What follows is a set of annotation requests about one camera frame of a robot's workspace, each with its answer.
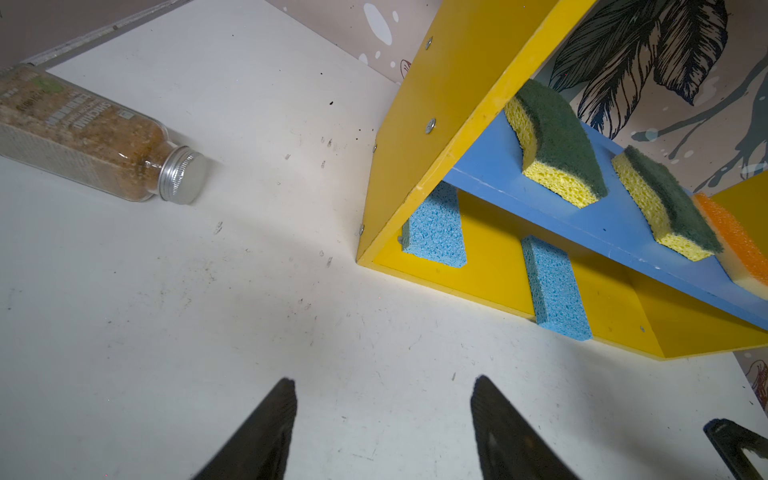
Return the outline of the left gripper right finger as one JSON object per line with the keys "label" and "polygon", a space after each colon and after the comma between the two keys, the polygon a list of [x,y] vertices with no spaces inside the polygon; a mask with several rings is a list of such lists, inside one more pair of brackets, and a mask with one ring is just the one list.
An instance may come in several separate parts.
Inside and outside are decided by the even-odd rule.
{"label": "left gripper right finger", "polygon": [[485,480],[576,477],[485,375],[475,381],[470,408]]}

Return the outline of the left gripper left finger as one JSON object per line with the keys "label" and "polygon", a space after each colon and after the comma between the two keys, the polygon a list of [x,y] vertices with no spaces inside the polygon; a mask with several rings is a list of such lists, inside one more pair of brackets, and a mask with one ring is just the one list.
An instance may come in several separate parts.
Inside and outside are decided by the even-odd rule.
{"label": "left gripper left finger", "polygon": [[282,378],[194,479],[283,479],[297,406],[295,381]]}

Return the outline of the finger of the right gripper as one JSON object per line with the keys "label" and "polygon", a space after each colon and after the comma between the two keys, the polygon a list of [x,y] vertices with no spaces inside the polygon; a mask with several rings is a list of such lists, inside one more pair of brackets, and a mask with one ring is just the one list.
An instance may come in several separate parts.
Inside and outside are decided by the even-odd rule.
{"label": "finger of the right gripper", "polygon": [[728,419],[713,419],[703,431],[735,479],[763,479],[745,452],[767,459],[765,437]]}

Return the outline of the light blue sponge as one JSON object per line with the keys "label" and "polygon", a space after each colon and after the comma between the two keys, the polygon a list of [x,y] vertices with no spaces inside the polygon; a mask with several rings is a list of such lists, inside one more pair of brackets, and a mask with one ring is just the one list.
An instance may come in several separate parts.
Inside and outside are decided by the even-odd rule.
{"label": "light blue sponge", "polygon": [[458,190],[440,182],[402,228],[402,250],[452,268],[467,263]]}
{"label": "light blue sponge", "polygon": [[568,338],[593,338],[568,254],[535,236],[521,241],[536,323]]}

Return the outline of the orange sponge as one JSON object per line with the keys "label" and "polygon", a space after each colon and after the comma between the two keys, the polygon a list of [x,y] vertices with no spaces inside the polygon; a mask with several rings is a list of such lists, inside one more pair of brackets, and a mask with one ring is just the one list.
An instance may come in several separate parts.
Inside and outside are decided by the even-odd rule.
{"label": "orange sponge", "polygon": [[716,257],[730,280],[749,293],[767,299],[767,258],[743,225],[726,208],[703,193],[694,204],[722,245]]}

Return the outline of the dark green wavy sponge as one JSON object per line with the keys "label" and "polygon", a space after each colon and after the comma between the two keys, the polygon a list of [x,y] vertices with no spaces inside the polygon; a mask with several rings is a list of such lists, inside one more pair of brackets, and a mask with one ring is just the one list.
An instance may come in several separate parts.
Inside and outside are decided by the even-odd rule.
{"label": "dark green wavy sponge", "polygon": [[723,251],[690,195],[664,165],[632,146],[611,164],[657,243],[693,262]]}
{"label": "dark green wavy sponge", "polygon": [[590,139],[559,93],[528,80],[503,114],[522,149],[526,178],[578,208],[608,195]]}

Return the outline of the blue lower shelf board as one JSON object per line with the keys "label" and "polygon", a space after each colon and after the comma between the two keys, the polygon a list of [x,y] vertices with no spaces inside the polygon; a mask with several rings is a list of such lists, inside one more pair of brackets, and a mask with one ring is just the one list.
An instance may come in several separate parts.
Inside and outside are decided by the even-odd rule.
{"label": "blue lower shelf board", "polygon": [[611,165],[622,147],[591,127],[584,130],[609,194],[583,209],[522,174],[522,150],[503,115],[490,123],[444,180],[560,237],[766,328],[766,301],[734,284],[715,258],[693,262],[655,242],[644,216]]}

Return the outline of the seasoning jar left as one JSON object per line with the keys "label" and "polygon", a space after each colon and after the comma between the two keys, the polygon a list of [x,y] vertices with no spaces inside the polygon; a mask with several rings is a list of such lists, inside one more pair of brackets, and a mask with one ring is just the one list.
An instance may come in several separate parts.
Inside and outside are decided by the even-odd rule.
{"label": "seasoning jar left", "polygon": [[29,64],[1,74],[1,154],[127,201],[179,205],[209,167],[159,121]]}

